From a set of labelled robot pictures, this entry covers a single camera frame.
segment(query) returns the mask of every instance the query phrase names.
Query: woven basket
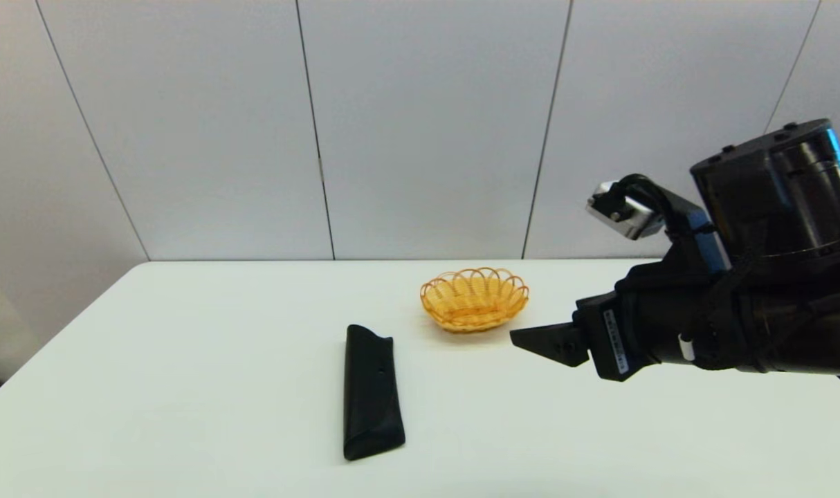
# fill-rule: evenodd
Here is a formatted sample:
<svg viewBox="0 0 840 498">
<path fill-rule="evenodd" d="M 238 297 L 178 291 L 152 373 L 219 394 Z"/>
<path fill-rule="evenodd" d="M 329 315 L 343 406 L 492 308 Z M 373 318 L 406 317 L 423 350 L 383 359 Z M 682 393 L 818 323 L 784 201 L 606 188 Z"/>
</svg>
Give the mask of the woven basket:
<svg viewBox="0 0 840 498">
<path fill-rule="evenodd" d="M 420 300 L 446 331 L 480 332 L 518 315 L 527 303 L 528 288 L 521 277 L 503 268 L 467 268 L 423 284 Z"/>
</svg>

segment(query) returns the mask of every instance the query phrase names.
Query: white wall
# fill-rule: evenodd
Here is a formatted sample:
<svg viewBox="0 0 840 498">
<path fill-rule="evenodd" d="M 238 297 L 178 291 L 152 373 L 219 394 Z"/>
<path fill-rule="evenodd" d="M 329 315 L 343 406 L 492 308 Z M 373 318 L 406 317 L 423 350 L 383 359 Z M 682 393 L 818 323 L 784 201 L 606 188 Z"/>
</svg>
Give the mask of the white wall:
<svg viewBox="0 0 840 498">
<path fill-rule="evenodd" d="M 840 0 L 821 3 L 768 131 L 828 117 L 840 136 Z"/>
<path fill-rule="evenodd" d="M 575 0 L 528 258 L 661 255 L 585 212 L 597 183 L 644 173 L 699 202 L 689 168 L 760 135 L 816 0 Z"/>
<path fill-rule="evenodd" d="M 143 261 L 35 4 L 0 2 L 0 293 L 25 324 L 11 340 L 40 346 Z"/>
<path fill-rule="evenodd" d="M 568 3 L 300 9 L 337 258 L 521 258 Z"/>
<path fill-rule="evenodd" d="M 152 259 L 331 259 L 293 0 L 40 2 Z"/>
<path fill-rule="evenodd" d="M 0 1 L 0 344 L 53 337 L 146 261 L 139 239 L 151 259 L 658 255 L 585 215 L 595 184 L 695 198 L 688 168 L 769 122 L 840 135 L 839 0 L 570 5 Z"/>
</svg>

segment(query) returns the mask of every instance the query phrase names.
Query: panel seam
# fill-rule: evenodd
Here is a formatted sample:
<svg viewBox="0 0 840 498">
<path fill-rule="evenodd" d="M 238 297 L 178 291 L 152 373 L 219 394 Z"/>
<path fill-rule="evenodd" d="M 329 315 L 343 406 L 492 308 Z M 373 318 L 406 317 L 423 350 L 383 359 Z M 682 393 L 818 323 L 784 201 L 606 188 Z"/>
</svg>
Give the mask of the panel seam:
<svg viewBox="0 0 840 498">
<path fill-rule="evenodd" d="M 337 261 L 334 252 L 334 231 L 331 229 L 331 209 L 328 208 L 328 189 L 325 188 L 325 168 L 322 166 L 322 147 L 318 142 L 318 125 L 316 125 L 316 104 L 312 98 L 312 83 L 309 82 L 309 61 L 307 60 L 307 45 L 303 40 L 303 20 L 300 18 L 300 0 L 294 0 L 297 9 L 297 27 L 300 29 L 300 48 L 303 51 L 303 70 L 307 76 L 307 92 L 309 92 L 309 111 L 312 114 L 312 130 L 316 136 L 316 155 L 318 156 L 318 174 L 322 181 L 322 197 L 325 199 L 325 216 L 328 220 L 328 240 L 331 241 L 331 259 Z"/>
<path fill-rule="evenodd" d="M 125 201 L 122 199 L 122 193 L 119 192 L 119 187 L 116 185 L 116 180 L 113 180 L 113 174 L 109 172 L 109 167 L 107 167 L 107 161 L 103 158 L 102 152 L 100 152 L 100 146 L 97 145 L 97 140 L 94 138 L 94 133 L 91 131 L 91 127 L 88 125 L 88 119 L 85 118 L 85 113 L 82 110 L 82 105 L 79 104 L 79 99 L 75 96 L 75 89 L 73 89 L 73 83 L 69 81 L 69 75 L 66 73 L 65 67 L 63 67 L 63 59 L 60 59 L 60 53 L 57 51 L 57 45 L 54 44 L 54 38 L 51 35 L 51 30 L 48 28 L 48 22 L 44 18 L 44 12 L 42 12 L 42 7 L 38 3 L 38 0 L 35 0 L 35 8 L 38 9 L 39 18 L 42 19 L 42 25 L 44 26 L 44 32 L 48 35 L 48 40 L 51 42 L 51 48 L 54 50 L 54 56 L 57 57 L 57 63 L 60 66 L 60 70 L 63 72 L 63 78 L 66 80 L 66 85 L 69 87 L 69 94 L 73 96 L 73 101 L 75 102 L 75 108 L 79 111 L 79 116 L 82 117 L 82 123 L 85 125 L 85 129 L 88 131 L 88 136 L 91 138 L 91 144 L 94 145 L 94 151 L 97 151 L 97 156 L 100 158 L 100 164 L 103 165 L 103 170 L 107 173 L 107 178 L 109 178 L 110 184 L 113 186 L 113 191 L 116 193 L 116 198 L 119 199 L 119 204 L 122 205 L 122 211 L 125 212 L 125 217 L 128 218 L 128 223 L 131 225 L 131 229 L 134 230 L 134 236 L 140 243 L 140 249 L 143 250 L 143 253 L 146 257 L 146 261 L 152 261 L 149 257 L 149 253 L 146 251 L 146 245 L 144 244 L 143 240 L 140 238 L 140 233 L 138 232 L 138 228 L 134 224 L 134 220 L 131 217 L 130 212 L 128 212 L 128 207 L 125 205 Z"/>
<path fill-rule="evenodd" d="M 805 45 L 807 44 L 807 38 L 810 35 L 810 29 L 813 28 L 813 23 L 816 20 L 816 14 L 819 12 L 819 6 L 823 3 L 823 0 L 819 0 L 816 3 L 816 8 L 813 10 L 813 15 L 810 16 L 810 24 L 808 24 L 807 31 L 805 31 L 805 38 L 802 39 L 802 46 L 798 48 L 798 53 L 796 54 L 796 60 L 792 63 L 792 68 L 789 70 L 789 75 L 786 77 L 786 82 L 783 85 L 783 89 L 780 91 L 780 97 L 777 98 L 777 104 L 774 105 L 774 111 L 771 113 L 771 118 L 767 120 L 767 124 L 765 125 L 765 130 L 762 131 L 762 135 L 767 133 L 768 129 L 771 129 L 771 124 L 774 123 L 774 116 L 777 116 L 777 110 L 780 109 L 780 102 L 783 101 L 783 96 L 786 95 L 786 89 L 789 88 L 789 82 L 792 81 L 792 75 L 796 72 L 796 66 L 798 66 L 798 61 L 802 57 L 803 51 L 805 51 Z"/>
<path fill-rule="evenodd" d="M 552 111 L 556 106 L 556 95 L 558 93 L 558 82 L 562 75 L 562 63 L 565 60 L 565 45 L 568 42 L 568 28 L 571 26 L 571 16 L 574 10 L 574 0 L 568 3 L 568 15 L 565 19 L 565 31 L 562 33 L 562 50 L 558 54 L 558 66 L 556 67 L 556 81 L 552 85 L 552 99 L 549 101 L 549 114 L 546 117 L 546 129 L 543 131 L 543 145 L 540 149 L 540 161 L 537 163 L 537 179 L 533 184 L 533 196 L 531 197 L 531 211 L 528 213 L 528 224 L 524 230 L 524 243 L 522 244 L 522 259 L 527 254 L 528 239 L 531 236 L 531 222 L 533 221 L 533 209 L 537 204 L 537 190 L 540 188 L 540 173 L 543 171 L 543 158 L 546 156 L 546 144 L 549 141 L 549 126 L 552 123 Z"/>
</svg>

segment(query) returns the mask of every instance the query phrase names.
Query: label sticker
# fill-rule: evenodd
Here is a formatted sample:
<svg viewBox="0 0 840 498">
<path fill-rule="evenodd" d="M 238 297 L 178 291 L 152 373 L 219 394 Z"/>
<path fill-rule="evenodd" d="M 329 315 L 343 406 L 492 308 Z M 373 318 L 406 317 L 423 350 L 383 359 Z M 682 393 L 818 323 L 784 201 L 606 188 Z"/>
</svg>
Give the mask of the label sticker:
<svg viewBox="0 0 840 498">
<path fill-rule="evenodd" d="M 602 315 L 604 326 L 608 329 L 610 347 L 614 350 L 614 359 L 617 360 L 617 371 L 621 374 L 629 372 L 629 360 L 626 360 L 626 351 L 623 350 L 623 341 L 620 340 L 620 330 L 617 328 L 617 317 L 613 309 L 608 309 Z"/>
</svg>

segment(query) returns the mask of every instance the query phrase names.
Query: white table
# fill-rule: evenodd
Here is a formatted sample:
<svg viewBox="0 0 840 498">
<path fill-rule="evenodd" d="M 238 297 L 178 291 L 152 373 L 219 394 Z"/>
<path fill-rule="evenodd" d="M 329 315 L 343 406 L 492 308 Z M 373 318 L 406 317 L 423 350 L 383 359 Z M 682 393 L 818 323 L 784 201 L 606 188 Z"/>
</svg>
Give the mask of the white table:
<svg viewBox="0 0 840 498">
<path fill-rule="evenodd" d="M 832 376 L 597 378 L 512 347 L 638 261 L 493 261 L 506 327 L 439 331 L 420 285 L 466 261 L 131 271 L 0 391 L 0 497 L 840 496 Z M 345 327 L 395 337 L 407 444 L 342 456 Z"/>
</svg>

